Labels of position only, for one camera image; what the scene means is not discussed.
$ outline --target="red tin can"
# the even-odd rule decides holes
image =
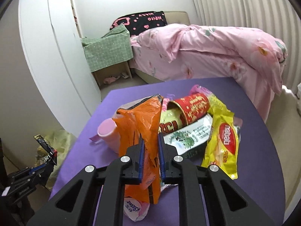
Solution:
[[[210,107],[209,100],[203,93],[196,93],[170,101],[167,109],[174,108],[175,105],[183,112],[187,125],[206,115]]]

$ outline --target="red oval logo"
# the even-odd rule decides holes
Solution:
[[[235,155],[236,139],[234,130],[232,129],[232,127],[230,127],[229,124],[223,123],[219,126],[219,137],[227,150]]]

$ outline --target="beige headboard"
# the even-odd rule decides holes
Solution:
[[[167,11],[164,14],[168,24],[190,25],[188,14],[184,11]]]

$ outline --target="green tablecloth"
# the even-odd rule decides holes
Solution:
[[[91,72],[133,58],[130,33],[123,24],[102,38],[82,38],[82,46]]]

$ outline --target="purple table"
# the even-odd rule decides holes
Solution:
[[[110,118],[125,103],[154,94],[186,96],[191,87],[199,84],[211,90],[235,116],[243,119],[238,152],[236,183],[274,220],[282,225],[285,210],[284,180],[280,161],[270,134],[243,89],[232,78],[208,78],[171,81],[111,91],[97,108],[72,150],[64,161],[51,197],[86,165],[107,166],[117,155],[104,143],[89,140],[98,125]],[[178,188],[162,192],[159,203],[151,205],[148,215],[140,222],[124,217],[123,225],[179,225]]]

